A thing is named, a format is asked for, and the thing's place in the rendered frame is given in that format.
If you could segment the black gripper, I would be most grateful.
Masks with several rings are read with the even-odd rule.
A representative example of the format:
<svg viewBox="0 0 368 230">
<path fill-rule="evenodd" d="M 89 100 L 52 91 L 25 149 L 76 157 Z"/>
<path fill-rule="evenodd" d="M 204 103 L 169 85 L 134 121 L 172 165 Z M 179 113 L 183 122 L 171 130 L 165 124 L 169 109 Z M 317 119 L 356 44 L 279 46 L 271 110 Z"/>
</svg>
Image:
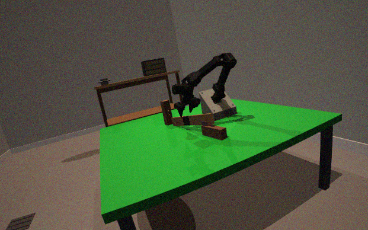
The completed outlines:
<svg viewBox="0 0 368 230">
<path fill-rule="evenodd" d="M 182 117 L 182 115 L 183 115 L 183 110 L 185 110 L 185 106 L 188 105 L 188 104 L 186 104 L 187 99 L 194 97 L 193 94 L 183 93 L 182 95 L 183 95 L 183 99 L 181 101 L 183 103 L 177 102 L 177 103 L 174 104 L 174 108 L 176 108 L 178 110 L 180 117 Z M 198 99 L 197 97 L 194 97 L 194 98 Z M 189 105 L 189 112 L 191 113 L 192 110 L 193 110 L 192 106 Z"/>
</svg>

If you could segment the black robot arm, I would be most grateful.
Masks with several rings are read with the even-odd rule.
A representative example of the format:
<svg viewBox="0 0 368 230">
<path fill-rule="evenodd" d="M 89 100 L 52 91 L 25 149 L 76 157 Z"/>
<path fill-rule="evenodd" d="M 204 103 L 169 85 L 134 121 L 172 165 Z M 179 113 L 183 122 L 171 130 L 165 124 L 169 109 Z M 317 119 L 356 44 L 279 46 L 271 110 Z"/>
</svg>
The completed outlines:
<svg viewBox="0 0 368 230">
<path fill-rule="evenodd" d="M 223 59 L 223 60 L 221 60 Z M 228 78 L 229 71 L 235 67 L 237 61 L 232 53 L 222 53 L 219 56 L 215 56 L 210 62 L 207 62 L 201 69 L 197 72 L 192 72 L 184 79 L 182 79 L 182 84 L 175 84 L 172 86 L 172 93 L 173 94 L 193 94 L 193 89 L 196 87 L 200 82 L 201 79 L 204 78 L 210 71 L 212 71 L 217 66 L 223 66 L 222 71 L 220 73 L 219 79 L 217 83 L 213 84 L 213 89 L 215 91 L 214 95 L 211 96 L 213 102 L 221 103 L 221 99 L 224 98 L 226 95 L 225 91 L 225 82 Z M 188 83 L 186 83 L 186 81 Z M 192 108 L 198 107 L 200 104 L 200 99 L 196 99 L 194 97 L 188 98 L 186 104 L 192 106 Z"/>
</svg>

